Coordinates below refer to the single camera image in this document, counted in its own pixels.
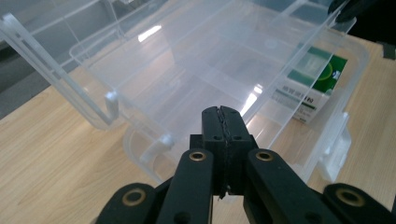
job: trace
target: clear plastic container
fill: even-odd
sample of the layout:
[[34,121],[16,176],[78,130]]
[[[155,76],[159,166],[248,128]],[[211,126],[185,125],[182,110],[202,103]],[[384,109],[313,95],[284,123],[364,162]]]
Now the clear plastic container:
[[[10,11],[0,37],[95,127],[129,122],[125,151],[159,181],[174,172],[190,134],[201,132],[201,112],[213,105],[240,111],[259,146],[281,151],[307,179],[325,149],[321,136],[335,129],[332,137],[340,135],[332,125],[343,118],[365,65],[345,75],[347,93],[320,115],[329,116],[298,123],[302,142],[280,147],[285,134],[297,134],[288,130],[295,120],[288,123],[303,98],[279,102],[274,92],[293,69],[312,77],[308,91],[340,45],[348,49],[345,32],[354,21],[335,24],[338,11],[327,13],[331,0],[48,2],[52,10],[23,22],[23,13]],[[307,52],[312,46],[328,55],[315,58]]]

